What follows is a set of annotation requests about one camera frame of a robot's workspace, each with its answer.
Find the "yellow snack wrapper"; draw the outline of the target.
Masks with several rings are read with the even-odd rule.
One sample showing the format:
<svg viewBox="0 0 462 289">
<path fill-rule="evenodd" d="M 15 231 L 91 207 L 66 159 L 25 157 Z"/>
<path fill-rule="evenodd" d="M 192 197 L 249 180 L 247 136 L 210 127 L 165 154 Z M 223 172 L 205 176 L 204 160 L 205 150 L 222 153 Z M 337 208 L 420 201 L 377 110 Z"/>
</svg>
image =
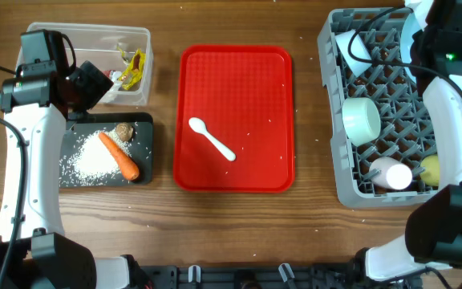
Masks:
<svg viewBox="0 0 462 289">
<path fill-rule="evenodd" d="M 146 54 L 138 49 L 132 58 L 128 61 L 128 66 L 122 72 L 118 80 L 122 83 L 121 88 L 129 91 L 132 87 L 138 84 L 144 74 L 144 65 Z"/>
</svg>

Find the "brown food scrap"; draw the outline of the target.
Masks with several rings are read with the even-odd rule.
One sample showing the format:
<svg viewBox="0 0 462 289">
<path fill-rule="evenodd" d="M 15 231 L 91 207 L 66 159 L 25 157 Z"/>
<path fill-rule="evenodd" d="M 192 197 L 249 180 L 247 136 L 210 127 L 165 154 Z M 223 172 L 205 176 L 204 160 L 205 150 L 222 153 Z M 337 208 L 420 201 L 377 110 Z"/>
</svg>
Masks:
<svg viewBox="0 0 462 289">
<path fill-rule="evenodd" d="M 128 142 L 132 139 L 134 128 L 128 123 L 119 123 L 115 127 L 115 134 L 123 142 Z"/>
</svg>

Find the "orange carrot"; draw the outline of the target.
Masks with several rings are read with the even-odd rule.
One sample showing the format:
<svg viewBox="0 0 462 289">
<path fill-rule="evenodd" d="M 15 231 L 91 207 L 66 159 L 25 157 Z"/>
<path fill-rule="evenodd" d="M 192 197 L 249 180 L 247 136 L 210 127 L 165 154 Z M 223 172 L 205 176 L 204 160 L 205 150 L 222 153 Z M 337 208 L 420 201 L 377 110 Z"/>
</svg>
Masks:
<svg viewBox="0 0 462 289">
<path fill-rule="evenodd" d="M 134 181 L 140 176 L 140 169 L 137 164 L 110 138 L 105 132 L 98 135 L 103 145 L 114 158 L 123 178 Z"/>
</svg>

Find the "white spoon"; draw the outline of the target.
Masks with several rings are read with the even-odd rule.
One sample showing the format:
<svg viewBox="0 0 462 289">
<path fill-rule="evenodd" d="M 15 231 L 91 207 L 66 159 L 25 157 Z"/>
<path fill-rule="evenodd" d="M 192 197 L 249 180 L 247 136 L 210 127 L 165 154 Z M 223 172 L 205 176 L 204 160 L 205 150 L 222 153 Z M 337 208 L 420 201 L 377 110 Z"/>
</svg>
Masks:
<svg viewBox="0 0 462 289">
<path fill-rule="evenodd" d="M 227 161 L 236 160 L 236 154 L 207 130 L 206 124 L 202 119 L 191 117 L 188 120 L 188 125 L 194 132 L 206 137 Z"/>
</svg>

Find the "light blue bowl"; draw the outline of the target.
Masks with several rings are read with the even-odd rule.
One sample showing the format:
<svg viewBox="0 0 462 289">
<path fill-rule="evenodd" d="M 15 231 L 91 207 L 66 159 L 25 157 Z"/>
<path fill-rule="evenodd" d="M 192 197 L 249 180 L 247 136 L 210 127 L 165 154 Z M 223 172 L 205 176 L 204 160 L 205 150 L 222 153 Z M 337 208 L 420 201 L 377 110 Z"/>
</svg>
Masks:
<svg viewBox="0 0 462 289">
<path fill-rule="evenodd" d="M 341 34 L 337 34 L 335 36 L 335 42 L 353 75 L 361 76 L 362 73 L 371 67 L 371 63 L 365 63 L 352 58 L 349 51 L 351 51 L 352 54 L 359 59 L 371 61 L 371 56 L 359 35 L 351 41 L 355 32 L 356 30 L 352 29 Z"/>
</svg>

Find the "green bowl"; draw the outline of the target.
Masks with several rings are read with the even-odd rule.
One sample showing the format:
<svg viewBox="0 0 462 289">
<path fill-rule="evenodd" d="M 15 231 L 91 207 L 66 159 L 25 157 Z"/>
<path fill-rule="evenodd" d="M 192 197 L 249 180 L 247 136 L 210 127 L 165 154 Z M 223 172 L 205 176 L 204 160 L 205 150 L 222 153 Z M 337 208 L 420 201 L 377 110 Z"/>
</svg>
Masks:
<svg viewBox="0 0 462 289">
<path fill-rule="evenodd" d="M 354 146 L 377 139 L 381 131 L 379 110 L 375 102 L 367 97 L 346 99 L 342 106 L 342 122 Z"/>
</svg>

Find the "pink plastic cup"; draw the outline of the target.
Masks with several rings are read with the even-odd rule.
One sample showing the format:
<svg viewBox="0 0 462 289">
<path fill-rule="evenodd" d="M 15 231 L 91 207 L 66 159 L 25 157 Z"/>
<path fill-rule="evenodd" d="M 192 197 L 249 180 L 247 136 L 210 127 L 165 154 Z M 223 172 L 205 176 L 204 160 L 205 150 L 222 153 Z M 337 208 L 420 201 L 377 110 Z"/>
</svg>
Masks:
<svg viewBox="0 0 462 289">
<path fill-rule="evenodd" d="M 371 163 L 369 172 L 378 172 L 371 178 L 375 185 L 385 189 L 406 189 L 412 182 L 411 169 L 391 157 L 380 157 Z"/>
</svg>

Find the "yellow plastic cup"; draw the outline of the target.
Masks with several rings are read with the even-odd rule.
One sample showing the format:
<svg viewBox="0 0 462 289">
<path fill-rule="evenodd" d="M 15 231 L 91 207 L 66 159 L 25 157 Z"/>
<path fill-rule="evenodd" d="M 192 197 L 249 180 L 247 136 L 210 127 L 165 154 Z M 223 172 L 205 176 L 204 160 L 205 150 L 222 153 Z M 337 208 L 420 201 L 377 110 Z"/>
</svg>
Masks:
<svg viewBox="0 0 462 289">
<path fill-rule="evenodd" d="M 425 157 L 420 167 L 423 168 L 423 172 L 419 175 L 420 179 L 430 186 L 438 186 L 440 183 L 440 163 L 437 155 L 430 155 Z"/>
</svg>

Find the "red foil wrapper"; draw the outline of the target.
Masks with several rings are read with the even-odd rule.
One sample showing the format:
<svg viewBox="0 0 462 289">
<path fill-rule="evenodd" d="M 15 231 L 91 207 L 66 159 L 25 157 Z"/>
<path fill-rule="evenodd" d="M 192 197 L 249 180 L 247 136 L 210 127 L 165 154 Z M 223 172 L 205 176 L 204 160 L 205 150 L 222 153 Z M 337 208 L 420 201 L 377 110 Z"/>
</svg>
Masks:
<svg viewBox="0 0 462 289">
<path fill-rule="evenodd" d="M 114 73 L 114 71 L 112 71 L 112 70 L 106 70 L 106 71 L 103 71 L 103 73 L 106 75 L 106 77 L 110 78 L 111 75 Z"/>
</svg>

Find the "light blue plate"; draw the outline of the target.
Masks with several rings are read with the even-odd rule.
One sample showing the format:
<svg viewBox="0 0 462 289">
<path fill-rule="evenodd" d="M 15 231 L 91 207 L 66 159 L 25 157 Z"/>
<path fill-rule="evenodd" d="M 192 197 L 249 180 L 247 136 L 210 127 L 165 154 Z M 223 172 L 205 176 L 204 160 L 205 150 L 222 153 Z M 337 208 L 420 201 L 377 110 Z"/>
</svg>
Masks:
<svg viewBox="0 0 462 289">
<path fill-rule="evenodd" d="M 409 49 L 420 96 L 438 75 L 462 76 L 462 16 L 435 17 L 425 29 L 402 34 L 400 45 Z"/>
</svg>

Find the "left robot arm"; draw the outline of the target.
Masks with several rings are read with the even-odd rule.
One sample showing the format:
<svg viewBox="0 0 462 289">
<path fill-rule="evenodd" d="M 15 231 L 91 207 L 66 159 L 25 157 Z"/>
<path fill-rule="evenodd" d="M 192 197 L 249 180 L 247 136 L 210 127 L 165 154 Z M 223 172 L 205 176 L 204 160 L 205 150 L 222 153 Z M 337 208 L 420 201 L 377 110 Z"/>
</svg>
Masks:
<svg viewBox="0 0 462 289">
<path fill-rule="evenodd" d="M 95 258 L 66 237 L 59 211 L 59 158 L 69 112 L 85 112 L 111 88 L 78 65 L 69 38 L 21 36 L 24 63 L 0 90 L 6 175 L 0 209 L 0 288 L 131 288 L 132 261 Z"/>
</svg>

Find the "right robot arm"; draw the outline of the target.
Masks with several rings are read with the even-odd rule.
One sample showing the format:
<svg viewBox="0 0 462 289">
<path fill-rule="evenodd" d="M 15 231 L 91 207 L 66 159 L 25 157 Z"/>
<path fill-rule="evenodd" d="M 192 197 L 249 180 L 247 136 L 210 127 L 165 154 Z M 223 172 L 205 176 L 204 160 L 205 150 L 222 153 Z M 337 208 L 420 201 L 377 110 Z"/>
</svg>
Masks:
<svg viewBox="0 0 462 289">
<path fill-rule="evenodd" d="M 392 283 L 462 268 L 462 1 L 407 1 L 418 30 L 407 68 L 431 118 L 439 189 L 408 218 L 404 235 L 364 254 L 365 276 Z"/>
</svg>

